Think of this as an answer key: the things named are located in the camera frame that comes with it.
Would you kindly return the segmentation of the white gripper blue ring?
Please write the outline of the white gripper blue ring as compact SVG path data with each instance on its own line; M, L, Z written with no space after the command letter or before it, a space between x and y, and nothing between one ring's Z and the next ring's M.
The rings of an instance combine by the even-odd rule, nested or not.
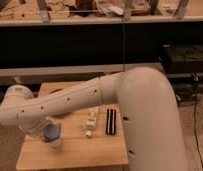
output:
M61 124L48 124L43 128L43 142L58 147L62 142L60 134Z

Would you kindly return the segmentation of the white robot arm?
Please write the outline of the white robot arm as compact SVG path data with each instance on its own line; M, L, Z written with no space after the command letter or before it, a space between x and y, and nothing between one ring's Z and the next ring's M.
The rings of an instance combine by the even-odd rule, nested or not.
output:
M13 85L0 105L0 124L31 134L48 116L102 104L119 106L130 171L188 171L175 93L166 76L151 67L97 77L38 98L29 88Z

